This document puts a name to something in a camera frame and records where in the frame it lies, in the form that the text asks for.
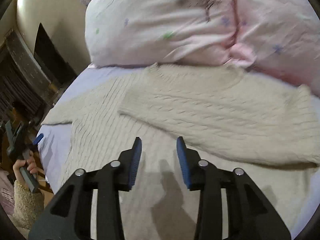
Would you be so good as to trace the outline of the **person's left hand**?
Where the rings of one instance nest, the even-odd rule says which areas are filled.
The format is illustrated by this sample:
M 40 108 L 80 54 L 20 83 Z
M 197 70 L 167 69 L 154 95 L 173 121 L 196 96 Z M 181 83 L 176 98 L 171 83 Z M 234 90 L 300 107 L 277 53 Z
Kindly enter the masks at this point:
M 16 177 L 16 180 L 25 188 L 28 187 L 25 179 L 23 178 L 20 168 L 26 167 L 27 171 L 32 175 L 35 176 L 38 172 L 38 167 L 36 165 L 36 161 L 34 159 L 34 153 L 32 151 L 29 151 L 28 153 L 29 157 L 27 160 L 25 159 L 17 159 L 16 162 L 13 165 L 13 171 Z

